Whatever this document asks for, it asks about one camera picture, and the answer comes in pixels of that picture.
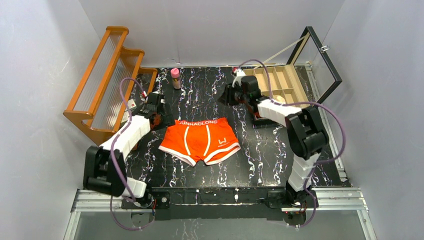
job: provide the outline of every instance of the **white wall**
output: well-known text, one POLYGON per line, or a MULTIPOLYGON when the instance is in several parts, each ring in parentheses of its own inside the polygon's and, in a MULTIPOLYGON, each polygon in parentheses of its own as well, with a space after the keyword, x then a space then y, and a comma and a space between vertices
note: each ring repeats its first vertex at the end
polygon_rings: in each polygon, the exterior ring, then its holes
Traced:
POLYGON ((1 239, 62 239, 91 141, 63 115, 99 37, 78 0, 0 1, 1 239))
POLYGON ((346 127, 343 162, 378 239, 424 235, 423 13, 422 1, 347 0, 323 41, 343 79, 324 103, 346 127))
MULTIPOLYGON (((129 28, 125 45, 145 51, 143 66, 235 65, 270 56, 306 26, 324 38, 344 0, 79 0, 101 37, 129 28)), ((275 58, 285 63, 291 50, 275 58)))

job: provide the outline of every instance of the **black marble surface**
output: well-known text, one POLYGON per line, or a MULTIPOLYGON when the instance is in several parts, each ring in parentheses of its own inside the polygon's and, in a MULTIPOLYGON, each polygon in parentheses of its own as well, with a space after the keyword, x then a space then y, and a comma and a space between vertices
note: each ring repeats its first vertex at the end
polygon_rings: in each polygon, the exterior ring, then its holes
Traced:
MULTIPOLYGON (((281 126, 253 128, 252 117, 243 105, 228 107, 217 102, 224 85, 233 80, 231 67, 181 68, 181 90, 172 87, 170 70, 158 69, 153 91, 165 95, 175 119, 196 122, 226 117, 241 150, 219 164, 207 166, 198 162, 192 167, 158 149, 166 131, 162 129, 146 135, 140 147, 130 153, 126 162, 127 175, 148 182, 152 187, 284 186, 294 155, 286 130, 281 126)), ((147 89, 150 76, 139 75, 137 80, 147 89)), ((330 155, 327 146, 320 159, 330 155)), ((334 163, 318 165, 312 180, 316 186, 342 185, 334 163)))

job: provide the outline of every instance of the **white trim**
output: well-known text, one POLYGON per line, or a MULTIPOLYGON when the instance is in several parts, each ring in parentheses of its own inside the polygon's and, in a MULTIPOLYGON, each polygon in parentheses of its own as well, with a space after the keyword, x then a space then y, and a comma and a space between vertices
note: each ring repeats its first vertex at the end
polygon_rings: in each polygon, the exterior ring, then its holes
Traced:
POLYGON ((208 156, 207 156, 207 158, 205 158, 204 160, 203 160, 203 162, 206 164, 206 165, 212 165, 212 164, 218 164, 218 163, 220 163, 220 162, 222 162, 222 161, 224 161, 224 160, 226 160, 227 158, 229 158, 231 155, 233 155, 233 154, 235 154, 238 150, 240 150, 241 149, 241 147, 240 147, 240 144, 238 143, 238 142, 235 142, 235 143, 233 143, 233 144, 231 144, 229 147, 227 147, 227 148, 221 148, 221 149, 218 149, 218 150, 216 150, 216 151, 213 151, 211 154, 209 154, 208 156), (211 163, 208 163, 210 160, 211 160, 211 158, 213 157, 213 156, 215 156, 215 155, 217 155, 217 154, 219 154, 219 153, 222 153, 222 152, 227 152, 227 151, 229 151, 229 150, 231 150, 231 149, 233 149, 232 151, 230 151, 229 153, 227 153, 223 158, 220 158, 220 159, 216 159, 216 160, 214 160, 214 161, 212 161, 211 163))
POLYGON ((184 133, 184 145, 185 145, 185 150, 187 150, 187 154, 190 156, 190 150, 189 150, 189 145, 187 145, 187 134, 189 133, 189 126, 187 126, 187 128, 185 129, 185 133, 184 133))
POLYGON ((206 125, 206 130, 207 130, 207 147, 206 147, 206 150, 203 153, 203 156, 206 156, 206 154, 209 151, 209 146, 211 146, 211 132, 209 131, 208 125, 206 125))
POLYGON ((188 165, 194 167, 196 165, 196 161, 193 160, 193 158, 182 154, 181 152, 172 150, 170 148, 164 147, 164 146, 159 146, 159 150, 164 151, 165 153, 171 154, 175 157, 177 157, 179 160, 187 163, 188 165))

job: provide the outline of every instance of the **wooden compartment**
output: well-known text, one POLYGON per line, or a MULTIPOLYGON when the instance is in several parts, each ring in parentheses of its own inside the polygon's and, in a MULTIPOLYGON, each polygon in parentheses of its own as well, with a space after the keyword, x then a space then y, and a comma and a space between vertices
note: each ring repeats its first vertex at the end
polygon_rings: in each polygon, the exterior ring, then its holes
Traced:
POLYGON ((295 94, 293 88, 287 88, 283 90, 285 102, 288 104, 293 104, 299 102, 298 97, 295 94))
POLYGON ((290 81, 289 75, 287 74, 286 68, 284 66, 276 66, 275 72, 282 89, 293 88, 292 82, 290 81))
MULTIPOLYGON (((284 65, 276 67, 267 67, 269 73, 269 80, 271 82, 271 90, 274 99, 281 96, 285 99, 286 103, 307 102, 308 98, 299 80, 299 76, 293 65, 284 65)), ((260 88, 260 92, 264 96, 270 95, 270 88, 268 86, 267 73, 264 68, 249 68, 245 69, 244 73, 248 76, 254 75, 260 88)))
POLYGON ((247 76, 253 76, 255 75, 255 70, 253 68, 250 69, 244 69, 244 74, 246 74, 247 76))

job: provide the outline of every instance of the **orange boxer briefs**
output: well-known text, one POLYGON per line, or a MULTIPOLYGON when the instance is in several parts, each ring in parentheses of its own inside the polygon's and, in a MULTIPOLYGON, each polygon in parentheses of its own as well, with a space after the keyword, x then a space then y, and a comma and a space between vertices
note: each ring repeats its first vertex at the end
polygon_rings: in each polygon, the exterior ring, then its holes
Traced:
POLYGON ((197 122, 178 121, 166 129, 159 146, 165 153, 195 166, 217 164, 240 150, 239 141, 225 117, 197 122))

